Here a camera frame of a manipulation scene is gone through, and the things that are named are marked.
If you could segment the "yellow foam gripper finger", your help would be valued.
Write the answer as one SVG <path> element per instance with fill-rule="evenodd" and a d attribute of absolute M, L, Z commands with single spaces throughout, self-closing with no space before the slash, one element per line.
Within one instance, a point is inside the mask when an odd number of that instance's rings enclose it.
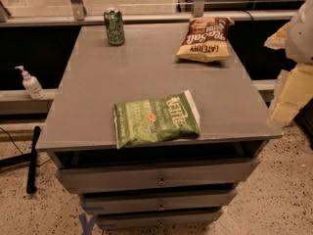
<path fill-rule="evenodd" d="M 270 119 L 290 123 L 313 99 L 313 65 L 297 64 L 291 71 L 282 70 L 270 104 Z"/>
<path fill-rule="evenodd" d="M 273 50 L 284 49 L 286 46 L 287 31 L 289 25 L 289 23 L 285 23 L 275 33 L 269 36 L 266 39 L 264 46 Z"/>

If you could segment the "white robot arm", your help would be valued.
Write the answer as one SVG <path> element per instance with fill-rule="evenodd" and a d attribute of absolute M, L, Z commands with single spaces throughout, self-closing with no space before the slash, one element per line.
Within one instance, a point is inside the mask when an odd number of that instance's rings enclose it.
<path fill-rule="evenodd" d="M 296 62 L 291 71 L 280 73 L 270 105 L 270 119 L 288 124 L 313 99 L 313 0 L 306 0 L 264 46 L 284 49 L 287 58 Z"/>

